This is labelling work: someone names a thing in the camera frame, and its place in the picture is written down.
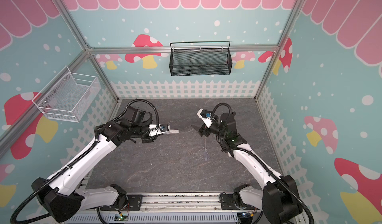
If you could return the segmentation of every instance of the white polka dot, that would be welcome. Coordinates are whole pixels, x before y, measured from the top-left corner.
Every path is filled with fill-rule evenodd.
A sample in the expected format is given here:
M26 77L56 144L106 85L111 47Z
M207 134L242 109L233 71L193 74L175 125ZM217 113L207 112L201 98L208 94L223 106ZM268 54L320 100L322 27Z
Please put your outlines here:
M30 101L34 97L33 92L21 93L20 96L26 101Z
M28 137L26 137L26 139L25 139L25 144L26 144L26 146L28 146L28 147L33 147L33 143L34 143L34 136L35 136L36 134L35 133L33 133L33 134L31 134L31 135L28 135Z
M332 155L333 154L333 149L329 146L326 147L326 151L328 152L328 154Z
M2 128L4 131L6 131L9 127L11 127L11 125L3 125L3 126L1 126L1 128Z
M362 98L362 104L364 104L365 106L369 106L373 102L374 102L374 98L372 96L370 96L370 95L364 96Z
M350 186L352 186L355 190L358 190L358 183L357 183L357 181L352 176L350 176L349 174L343 174L341 177L348 184L350 184Z
M5 82L8 82L11 80L11 76L8 73L0 73L0 79L2 79Z
M14 164L10 164L8 165L6 168L5 168L5 173L7 174L10 174L12 173L12 171L15 169L15 165Z
M158 40L156 40L155 38L153 38L153 37L150 37L150 42L152 42L152 43L157 43L158 42Z
M368 179L376 180L376 179L379 179L379 177L380 177L379 173L377 173L373 170L370 170L368 168L365 168L364 166L358 165L358 168L359 168L361 174L364 175Z
M362 137L362 138L367 138L367 133L366 133L365 131L362 131L362 132L361 132L361 137Z
M321 134L322 134L323 136L325 136L325 135L328 134L328 131L327 131L325 128L322 128L322 129L321 129Z

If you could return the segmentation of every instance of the light blue wall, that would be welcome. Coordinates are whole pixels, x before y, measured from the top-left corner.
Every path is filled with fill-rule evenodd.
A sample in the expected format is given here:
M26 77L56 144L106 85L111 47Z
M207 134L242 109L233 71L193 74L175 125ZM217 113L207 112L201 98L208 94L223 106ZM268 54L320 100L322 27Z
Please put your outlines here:
M287 141L277 143L272 137L276 155L284 171L298 180L299 192L303 193L300 195L310 203L309 207L318 223L355 224L357 222L352 217L354 213L349 212L340 193L357 191L341 178L334 161L342 158L382 173L382 78L377 67L363 64L355 57L353 49L344 49L337 43L335 35L327 35L321 25L314 24L310 17L300 15L290 38L293 59L289 72L285 73L281 67L277 76L272 74L260 98L262 112L268 116L268 129L273 128L268 123L271 122L269 116L272 114L264 111L273 103L282 121L281 130L291 139L292 147L284 148ZM362 102L365 96L372 96L374 102L365 105L367 103ZM316 147L310 144L307 134L312 130L304 122L306 116L330 119L335 123L338 146L333 154L327 152L323 141L319 141ZM370 193L380 196L380 186L372 184L374 180L367 180L358 185L371 185ZM365 220L371 214L359 210L358 216Z
M31 34L24 38L13 38L12 45L0 51L0 73L11 77L8 82L0 80L2 109L5 102L15 95L39 92L56 76L56 72L60 72L81 52L61 16L48 19L47 24L40 28L33 27ZM44 44L49 46L49 50L44 48ZM0 112L0 126L4 125L7 123L3 110Z
M277 44L289 13L282 8L227 10L221 7L214 10L160 7L156 10L71 11L93 47L130 47L139 34L150 35L164 46L180 41L221 40L238 45Z
M96 75L92 65L87 61L76 71L80 74ZM31 152L23 159L15 160L9 150L1 159L0 165L12 164L14 170L0 184L0 192L5 186L16 185L16 193L9 203L0 208L0 220L8 223L9 218L18 205L32 193L31 184L38 178L47 178L71 160L94 136L93 128L108 121L115 105L109 91L101 82L101 90L79 123L57 121L58 131L49 143L35 136ZM32 218L31 215L45 214L45 209L33 199L21 212L18 220ZM40 223L50 223L44 219Z

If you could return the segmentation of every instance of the white picket fence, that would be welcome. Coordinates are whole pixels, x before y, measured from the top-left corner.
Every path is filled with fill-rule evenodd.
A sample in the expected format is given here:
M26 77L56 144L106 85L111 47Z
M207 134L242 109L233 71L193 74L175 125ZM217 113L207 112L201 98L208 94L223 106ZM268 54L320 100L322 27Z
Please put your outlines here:
M296 146L292 145L292 137L287 135L288 128L283 126L284 120L280 120L280 112L277 112L273 100L268 87L264 87L258 101L281 169L296 180L300 197L312 212L315 223L327 224L329 215L319 206L321 198L313 193L313 182L306 177L307 170L301 166L301 157L296 155Z
M134 82L133 84L126 81L125 84L118 82L118 84L111 83L117 95L121 98L144 97L144 98L200 98L200 97L225 97L225 98L251 98L256 95L259 88L260 81L252 83L252 81L245 83L244 81L238 83L234 81L230 83L221 81L215 83L211 81L207 83L203 81L199 83L191 83L183 81L176 83L156 83L149 82Z

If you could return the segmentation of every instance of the mushroom illustration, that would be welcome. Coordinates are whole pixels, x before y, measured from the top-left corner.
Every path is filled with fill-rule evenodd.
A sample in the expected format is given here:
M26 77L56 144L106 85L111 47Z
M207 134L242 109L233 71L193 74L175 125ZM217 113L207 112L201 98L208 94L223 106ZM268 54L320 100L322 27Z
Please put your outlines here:
M0 183L15 169L13 164L0 164ZM16 192L16 185L0 185L0 207L5 207Z
M244 60L253 62L256 57L254 52L237 52L231 55L232 61L236 62L235 69L242 69L244 67Z
M105 67L106 64L106 67L109 70L117 69L117 66L114 64L113 61L122 61L122 58L118 54L98 54L95 57L98 60L101 67Z
M7 100L4 104L7 125L3 126L3 129L9 128L24 113L37 94L37 92L22 93ZM45 143L49 143L57 130L56 121L47 119L42 113L39 114L11 146L12 156L17 160L25 158L32 150L36 134L40 135Z
M292 62L292 51L293 51L292 40L290 38L288 38L288 40L286 41L286 44L284 46L284 49L281 51L279 59L277 59L276 65L272 70L273 74L275 74L275 75L279 74L279 68L280 68L281 64L283 64L283 68L284 68L285 73L287 73L289 71L290 64ZM271 56L272 56L272 52L267 51L259 57L259 62L267 62L270 60Z
M155 38L146 35L140 34L132 44L132 47L162 47L163 45L156 40ZM158 64L154 61L154 55L160 57L167 57L168 53L146 53L146 54L126 54L125 60L130 63L137 62L142 59L143 68L145 69L153 69L158 66Z
M306 116L305 125L313 131L306 134L311 145L316 147L319 141L323 141L326 151L331 155L337 149L338 132L334 121L320 117Z
M382 175L364 166L336 158L334 167L338 174L355 189L356 193L341 192L340 196L350 215L359 224L382 220Z

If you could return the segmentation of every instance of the vent grille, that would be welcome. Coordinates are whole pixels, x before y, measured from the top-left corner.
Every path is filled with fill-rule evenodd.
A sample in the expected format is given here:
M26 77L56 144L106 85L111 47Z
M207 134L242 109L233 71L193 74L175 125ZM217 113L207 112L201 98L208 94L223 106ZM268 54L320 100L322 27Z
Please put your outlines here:
M118 213L101 214L110 224L114 223L234 223L238 221L237 214L231 212L192 212L192 213L130 213L127 221L114 221ZM98 224L96 213L76 214L65 224Z

